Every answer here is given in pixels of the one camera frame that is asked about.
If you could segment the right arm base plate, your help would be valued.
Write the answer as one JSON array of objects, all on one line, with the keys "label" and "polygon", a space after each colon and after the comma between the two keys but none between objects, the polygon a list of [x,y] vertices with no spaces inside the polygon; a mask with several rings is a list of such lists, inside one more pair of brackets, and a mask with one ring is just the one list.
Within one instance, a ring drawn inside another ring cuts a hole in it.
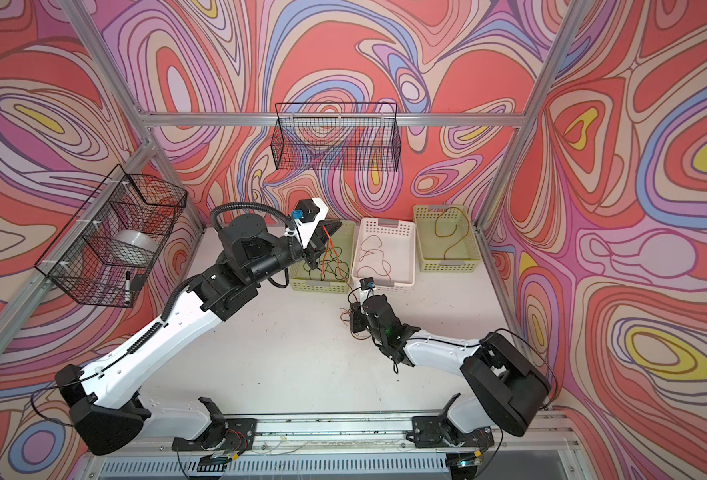
[{"label": "right arm base plate", "polygon": [[411,418],[411,430],[405,432],[405,440],[417,448],[473,448],[485,451],[495,445],[491,428],[463,433],[439,415]]}]

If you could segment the white plastic basket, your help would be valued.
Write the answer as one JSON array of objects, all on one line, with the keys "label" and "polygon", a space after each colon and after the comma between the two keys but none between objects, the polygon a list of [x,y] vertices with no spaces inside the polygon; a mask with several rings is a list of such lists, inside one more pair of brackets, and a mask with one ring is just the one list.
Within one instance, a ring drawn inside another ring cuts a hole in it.
[{"label": "white plastic basket", "polygon": [[359,222],[350,284],[375,278],[377,291],[405,293],[415,285],[417,227],[411,221],[366,217]]}]

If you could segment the left green plastic basket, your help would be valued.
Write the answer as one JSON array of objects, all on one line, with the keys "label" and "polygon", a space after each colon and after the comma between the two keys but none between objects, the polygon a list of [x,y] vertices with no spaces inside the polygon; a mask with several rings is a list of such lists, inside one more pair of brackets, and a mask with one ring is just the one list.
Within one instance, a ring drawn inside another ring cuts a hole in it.
[{"label": "left green plastic basket", "polygon": [[300,263],[290,270],[293,290],[327,294],[350,292],[351,267],[354,262],[357,224],[343,221],[343,227],[332,236],[319,266],[315,269]]}]

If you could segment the green plastic basket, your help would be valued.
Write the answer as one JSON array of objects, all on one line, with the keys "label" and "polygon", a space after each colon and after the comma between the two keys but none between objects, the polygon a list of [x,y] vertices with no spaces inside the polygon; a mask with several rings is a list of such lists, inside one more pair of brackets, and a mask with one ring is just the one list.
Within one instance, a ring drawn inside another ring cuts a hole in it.
[{"label": "green plastic basket", "polygon": [[319,266],[315,269],[300,263],[290,270],[293,290],[327,294],[350,292],[351,267],[354,262],[357,224],[343,221],[343,227],[332,236]]},{"label": "green plastic basket", "polygon": [[473,273],[481,264],[475,226],[463,205],[415,205],[417,260],[425,273]]}]

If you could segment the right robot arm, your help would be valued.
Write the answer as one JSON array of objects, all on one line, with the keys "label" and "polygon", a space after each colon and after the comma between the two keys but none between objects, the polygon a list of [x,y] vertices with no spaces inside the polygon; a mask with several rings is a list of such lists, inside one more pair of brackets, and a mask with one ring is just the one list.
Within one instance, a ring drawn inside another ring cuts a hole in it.
[{"label": "right robot arm", "polygon": [[505,336],[491,332],[483,339],[463,340],[433,335],[401,322],[385,295],[361,294],[350,303],[353,334],[369,333],[393,370],[427,367],[457,375],[471,393],[456,393],[441,413],[415,416],[407,441],[419,448],[486,450],[491,430],[524,436],[545,406],[551,383]]}]

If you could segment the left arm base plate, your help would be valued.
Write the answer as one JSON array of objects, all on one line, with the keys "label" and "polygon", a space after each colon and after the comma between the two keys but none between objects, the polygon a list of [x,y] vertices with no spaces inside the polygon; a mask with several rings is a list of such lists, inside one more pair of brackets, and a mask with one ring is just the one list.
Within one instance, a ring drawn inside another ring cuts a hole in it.
[{"label": "left arm base plate", "polygon": [[257,426],[257,418],[249,417],[216,421],[193,440],[176,437],[173,440],[172,450],[175,452],[225,451],[242,454],[253,448]]}]

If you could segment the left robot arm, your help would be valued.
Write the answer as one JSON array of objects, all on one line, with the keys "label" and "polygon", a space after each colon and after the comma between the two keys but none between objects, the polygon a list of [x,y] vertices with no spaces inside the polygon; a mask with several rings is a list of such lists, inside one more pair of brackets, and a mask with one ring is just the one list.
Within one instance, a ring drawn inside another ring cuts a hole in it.
[{"label": "left robot arm", "polygon": [[222,244],[215,264],[177,285],[162,313],[112,352],[56,375],[71,426],[91,454],[109,455],[141,438],[171,438],[200,451],[223,448],[230,428],[213,400],[165,405],[144,399],[140,389],[194,340],[257,298],[263,282],[300,262],[318,267],[342,226],[328,214],[320,198],[302,199],[288,214],[255,202],[211,211]]}]

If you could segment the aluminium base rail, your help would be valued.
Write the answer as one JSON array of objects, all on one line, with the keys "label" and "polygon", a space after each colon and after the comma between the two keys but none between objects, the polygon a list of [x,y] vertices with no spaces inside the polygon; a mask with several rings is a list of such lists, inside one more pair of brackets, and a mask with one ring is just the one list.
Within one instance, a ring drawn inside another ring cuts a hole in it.
[{"label": "aluminium base rail", "polygon": [[[437,416],[435,411],[369,412],[354,414],[249,415],[257,418],[258,426],[253,448],[244,453],[281,455],[312,453],[391,453],[429,450],[435,452],[475,451],[473,448],[417,448],[405,440],[411,430],[411,418]],[[563,414],[541,412],[523,437],[505,433],[489,426],[495,445],[489,453],[511,450],[565,450],[580,448],[571,421]],[[214,452],[175,452],[173,440],[182,434],[164,437],[140,437],[116,450],[116,455],[131,453],[181,453],[216,455]]]}]

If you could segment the right green plastic basket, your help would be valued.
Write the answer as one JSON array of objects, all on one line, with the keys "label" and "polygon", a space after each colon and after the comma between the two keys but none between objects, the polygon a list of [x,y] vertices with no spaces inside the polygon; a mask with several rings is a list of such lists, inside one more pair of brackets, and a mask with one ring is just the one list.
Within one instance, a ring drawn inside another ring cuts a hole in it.
[{"label": "right green plastic basket", "polygon": [[417,260],[425,273],[473,273],[481,264],[475,226],[463,205],[415,205]]}]

